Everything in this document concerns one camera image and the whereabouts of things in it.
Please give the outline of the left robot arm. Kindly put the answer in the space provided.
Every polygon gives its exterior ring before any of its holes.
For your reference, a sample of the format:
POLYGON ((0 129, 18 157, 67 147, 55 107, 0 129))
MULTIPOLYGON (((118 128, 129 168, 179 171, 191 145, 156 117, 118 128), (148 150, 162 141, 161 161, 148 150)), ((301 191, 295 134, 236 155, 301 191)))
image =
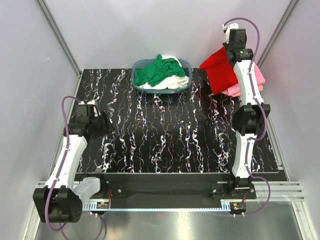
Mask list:
POLYGON ((89 141, 114 131, 105 111, 95 100, 81 102, 76 113, 65 125, 63 143, 56 165, 43 187, 33 192, 33 201, 41 222, 76 223, 83 206, 93 196, 103 198, 108 193, 107 180, 101 173, 89 173, 79 185, 74 185, 76 172, 89 141))

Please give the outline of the red t-shirt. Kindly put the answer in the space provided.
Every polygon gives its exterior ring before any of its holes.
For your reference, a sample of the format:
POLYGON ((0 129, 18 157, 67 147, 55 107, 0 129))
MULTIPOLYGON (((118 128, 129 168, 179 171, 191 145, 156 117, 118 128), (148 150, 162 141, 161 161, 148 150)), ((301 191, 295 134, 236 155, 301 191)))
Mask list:
POLYGON ((215 95, 238 84, 238 79, 228 61, 224 46, 209 56, 199 68, 207 74, 211 91, 215 95))

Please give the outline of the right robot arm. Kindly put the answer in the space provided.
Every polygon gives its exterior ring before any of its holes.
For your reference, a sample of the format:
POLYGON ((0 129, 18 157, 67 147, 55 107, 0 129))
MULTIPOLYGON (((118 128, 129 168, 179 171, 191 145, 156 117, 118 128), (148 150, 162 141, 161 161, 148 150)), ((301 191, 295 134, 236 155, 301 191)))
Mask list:
POLYGON ((227 60, 238 81, 241 105, 233 114, 232 128, 236 133, 236 152, 226 193, 235 199, 255 199, 256 191, 252 183, 251 162, 255 142, 267 131, 267 117, 271 111, 261 97, 255 73, 255 56, 247 48, 247 33, 244 28, 233 23, 223 31, 226 42, 223 44, 227 60))

